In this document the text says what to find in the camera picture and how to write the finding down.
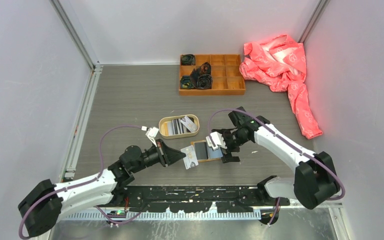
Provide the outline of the beige oval card tray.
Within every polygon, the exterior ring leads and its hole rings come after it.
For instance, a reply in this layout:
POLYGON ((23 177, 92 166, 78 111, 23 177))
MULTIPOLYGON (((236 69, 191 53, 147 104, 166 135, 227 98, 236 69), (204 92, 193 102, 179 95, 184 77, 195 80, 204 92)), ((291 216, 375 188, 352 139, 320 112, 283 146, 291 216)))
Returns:
POLYGON ((180 139, 196 136, 200 121, 196 115, 163 117, 158 123, 159 133, 164 139, 180 139))

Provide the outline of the orange leather card holder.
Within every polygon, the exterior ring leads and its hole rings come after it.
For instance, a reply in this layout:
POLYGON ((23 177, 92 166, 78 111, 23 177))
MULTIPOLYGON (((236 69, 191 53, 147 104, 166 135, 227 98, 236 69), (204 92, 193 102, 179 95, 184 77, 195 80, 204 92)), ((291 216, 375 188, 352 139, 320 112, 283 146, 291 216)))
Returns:
MULTIPOLYGON (((192 141, 191 145, 194 146, 195 142, 207 142, 207 141, 206 140, 192 141)), ((207 150, 208 150, 208 159, 207 160, 198 160, 199 163, 220 160, 221 157, 223 156, 220 149, 213 150, 212 148, 210 148, 208 146, 208 144, 207 144, 207 150)))

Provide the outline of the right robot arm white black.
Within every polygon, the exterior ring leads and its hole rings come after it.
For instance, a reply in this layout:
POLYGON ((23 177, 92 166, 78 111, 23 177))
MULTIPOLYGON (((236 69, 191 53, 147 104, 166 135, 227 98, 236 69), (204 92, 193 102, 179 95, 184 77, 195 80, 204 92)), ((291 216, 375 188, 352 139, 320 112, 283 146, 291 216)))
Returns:
POLYGON ((316 153, 281 133, 268 119, 252 115, 243 107, 229 109, 233 128, 209 129, 209 144, 222 149, 223 160, 240 160, 238 153, 245 143, 264 147, 283 161, 292 177, 271 175, 257 185, 257 198, 263 205, 278 206, 281 199, 297 200, 312 210, 325 201, 344 197, 344 186, 339 180, 332 157, 325 151, 316 153))

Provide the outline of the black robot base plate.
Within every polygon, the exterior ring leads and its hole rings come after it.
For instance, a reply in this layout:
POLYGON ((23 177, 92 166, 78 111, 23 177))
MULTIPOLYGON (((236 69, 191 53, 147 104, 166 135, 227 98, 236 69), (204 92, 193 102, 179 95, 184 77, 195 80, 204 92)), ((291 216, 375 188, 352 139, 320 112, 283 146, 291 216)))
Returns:
POLYGON ((254 207, 273 208, 275 198, 256 185, 127 186, 114 201, 100 208, 128 208, 132 212, 205 213, 215 205, 218 213, 247 213, 254 207))

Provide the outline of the dark credit card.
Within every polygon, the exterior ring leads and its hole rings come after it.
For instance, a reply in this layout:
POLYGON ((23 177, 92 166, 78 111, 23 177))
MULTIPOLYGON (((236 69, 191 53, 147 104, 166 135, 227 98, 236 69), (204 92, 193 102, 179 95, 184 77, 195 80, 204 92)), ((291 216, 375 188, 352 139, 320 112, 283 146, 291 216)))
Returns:
POLYGON ((208 159, 208 145, 206 141, 195 142, 193 146, 197 160, 208 159))

